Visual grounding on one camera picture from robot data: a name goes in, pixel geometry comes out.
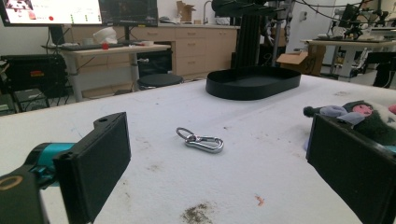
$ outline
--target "metal carabiner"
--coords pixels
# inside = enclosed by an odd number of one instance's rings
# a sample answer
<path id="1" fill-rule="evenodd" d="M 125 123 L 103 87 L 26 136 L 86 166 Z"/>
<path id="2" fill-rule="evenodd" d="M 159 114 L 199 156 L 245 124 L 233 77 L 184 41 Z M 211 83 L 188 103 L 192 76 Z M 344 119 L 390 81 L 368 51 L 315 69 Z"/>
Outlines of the metal carabiner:
<path id="1" fill-rule="evenodd" d="M 185 136 L 181 134 L 180 131 L 184 131 L 186 133 L 189 133 L 190 135 Z M 214 153 L 214 154 L 221 152 L 222 149 L 224 148 L 224 142 L 217 137 L 198 136 L 185 128 L 177 128 L 176 132 L 180 137 L 182 137 L 185 140 L 184 143 L 186 144 L 187 147 L 195 147 L 202 151 Z M 203 144 L 202 142 L 216 143 L 216 144 L 214 146 L 211 146 L 210 144 Z"/>

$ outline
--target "wooden cabinet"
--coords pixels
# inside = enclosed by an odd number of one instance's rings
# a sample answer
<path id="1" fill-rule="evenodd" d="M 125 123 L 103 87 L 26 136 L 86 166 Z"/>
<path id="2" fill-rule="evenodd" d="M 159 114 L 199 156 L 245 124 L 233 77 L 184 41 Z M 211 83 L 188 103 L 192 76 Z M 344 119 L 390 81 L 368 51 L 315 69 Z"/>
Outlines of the wooden cabinet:
<path id="1" fill-rule="evenodd" d="M 173 73 L 195 78 L 231 68 L 236 33 L 237 29 L 231 27 L 136 27 L 131 38 L 171 42 Z"/>
<path id="2" fill-rule="evenodd" d="M 230 29 L 207 29 L 206 70 L 217 71 L 231 67 L 232 53 L 236 47 L 236 31 Z"/>

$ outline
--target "black box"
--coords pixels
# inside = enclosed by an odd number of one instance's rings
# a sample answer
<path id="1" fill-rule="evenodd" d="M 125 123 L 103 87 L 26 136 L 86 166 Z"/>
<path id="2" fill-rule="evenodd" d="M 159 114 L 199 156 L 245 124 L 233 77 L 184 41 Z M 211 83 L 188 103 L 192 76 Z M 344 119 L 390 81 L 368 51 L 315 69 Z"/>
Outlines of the black box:
<path id="1" fill-rule="evenodd" d="M 61 55 L 33 54 L 1 56 L 7 62 L 1 92 L 40 89 L 49 98 L 65 96 L 66 64 Z"/>
<path id="2" fill-rule="evenodd" d="M 0 116 L 10 114 L 15 114 L 15 106 L 11 95 L 0 95 Z"/>
<path id="3" fill-rule="evenodd" d="M 393 223 L 395 153 L 354 131 L 351 124 L 315 115 L 306 157 L 362 223 Z"/>
<path id="4" fill-rule="evenodd" d="M 20 112 L 50 107 L 46 95 L 39 89 L 15 91 L 14 97 Z"/>

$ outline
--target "cabinet drawer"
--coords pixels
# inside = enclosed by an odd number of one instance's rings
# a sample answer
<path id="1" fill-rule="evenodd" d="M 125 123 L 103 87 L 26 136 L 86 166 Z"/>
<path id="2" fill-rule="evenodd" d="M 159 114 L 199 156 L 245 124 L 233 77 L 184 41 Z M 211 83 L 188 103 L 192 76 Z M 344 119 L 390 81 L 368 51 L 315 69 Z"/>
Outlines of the cabinet drawer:
<path id="1" fill-rule="evenodd" d="M 198 55 L 205 55 L 205 40 L 203 38 L 186 38 L 176 41 L 177 57 Z"/>
<path id="2" fill-rule="evenodd" d="M 175 41 L 174 28 L 134 28 L 132 34 L 138 39 Z"/>
<path id="3" fill-rule="evenodd" d="M 224 39 L 231 38 L 236 41 L 236 30 L 231 29 L 206 29 L 207 38 Z"/>
<path id="4" fill-rule="evenodd" d="M 205 29 L 199 28 L 176 28 L 176 38 L 205 37 Z"/>
<path id="5" fill-rule="evenodd" d="M 178 76 L 203 73 L 205 71 L 205 56 L 177 58 L 176 68 Z"/>

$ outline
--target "desk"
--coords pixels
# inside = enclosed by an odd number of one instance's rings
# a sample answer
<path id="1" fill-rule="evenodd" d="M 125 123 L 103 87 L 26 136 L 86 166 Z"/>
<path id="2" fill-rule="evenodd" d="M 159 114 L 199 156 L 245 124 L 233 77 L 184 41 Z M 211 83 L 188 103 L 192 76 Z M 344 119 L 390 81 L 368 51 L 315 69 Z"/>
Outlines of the desk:
<path id="1" fill-rule="evenodd" d="M 296 89 L 238 102 L 207 94 L 202 80 L 9 115 L 0 117 L 0 172 L 17 168 L 38 144 L 77 142 L 95 119 L 125 111 L 132 160 L 97 224 L 189 223 L 185 218 L 200 211 L 200 223 L 361 223 L 307 163 L 303 144 L 312 119 L 303 108 L 360 99 L 391 105 L 395 96 L 302 76 Z M 209 154 L 185 147 L 177 127 L 218 136 L 224 149 Z M 49 220 L 67 223 L 60 190 L 48 188 L 42 196 Z"/>
<path id="2" fill-rule="evenodd" d="M 112 49 L 90 49 L 90 50 L 81 50 L 81 51 L 62 51 L 62 55 L 64 56 L 64 61 L 67 66 L 67 73 L 69 74 L 69 81 L 73 87 L 73 92 L 75 94 L 76 102 L 82 101 L 81 94 L 81 85 L 78 80 L 78 67 L 76 65 L 77 58 L 84 57 L 103 57 L 103 56 L 111 56 L 115 54 L 129 54 L 131 59 L 131 74 L 132 81 L 136 83 L 139 79 L 139 70 L 137 68 L 137 57 L 136 53 L 142 52 L 151 52 L 151 51 L 159 51 L 170 49 L 170 46 L 166 45 L 153 45 L 149 47 L 142 46 L 131 46 L 131 47 L 122 47 L 122 48 L 112 48 Z M 134 91 L 138 91 L 137 85 L 134 85 Z"/>
<path id="3" fill-rule="evenodd" d="M 346 56 L 343 62 L 343 68 L 340 72 L 340 77 L 350 78 L 350 71 L 352 65 L 354 64 L 356 51 L 368 49 L 382 50 L 382 48 L 386 47 L 394 47 L 396 46 L 395 41 L 386 41 L 386 42 L 362 42 L 362 41 L 342 41 L 342 40 L 302 40 L 308 45 L 323 45 L 323 46 L 336 46 L 334 50 L 334 57 L 332 59 L 332 69 L 334 67 L 335 55 L 338 52 L 338 49 L 342 47 L 346 51 Z"/>

